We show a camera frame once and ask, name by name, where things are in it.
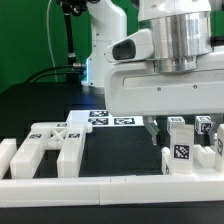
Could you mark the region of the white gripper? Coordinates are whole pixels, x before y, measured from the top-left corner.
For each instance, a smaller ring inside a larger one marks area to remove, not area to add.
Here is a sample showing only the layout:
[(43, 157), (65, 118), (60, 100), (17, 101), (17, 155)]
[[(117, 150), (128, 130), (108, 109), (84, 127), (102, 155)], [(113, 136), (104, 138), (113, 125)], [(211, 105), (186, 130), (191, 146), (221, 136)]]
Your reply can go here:
[(114, 116), (144, 116), (143, 124), (158, 143), (153, 116), (224, 112), (224, 45), (193, 58), (185, 69), (158, 71), (149, 29), (107, 47), (105, 105)]

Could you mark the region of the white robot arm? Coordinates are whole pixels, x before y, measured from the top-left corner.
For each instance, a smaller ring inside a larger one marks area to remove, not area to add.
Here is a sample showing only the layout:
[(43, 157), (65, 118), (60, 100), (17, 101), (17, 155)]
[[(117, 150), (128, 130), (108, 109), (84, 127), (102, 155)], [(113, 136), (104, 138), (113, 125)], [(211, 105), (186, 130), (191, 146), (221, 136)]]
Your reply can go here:
[(224, 116), (224, 43), (212, 38), (211, 0), (138, 0), (138, 31), (112, 0), (87, 5), (92, 51), (82, 84), (105, 96), (114, 116), (209, 115), (196, 123), (213, 137)]

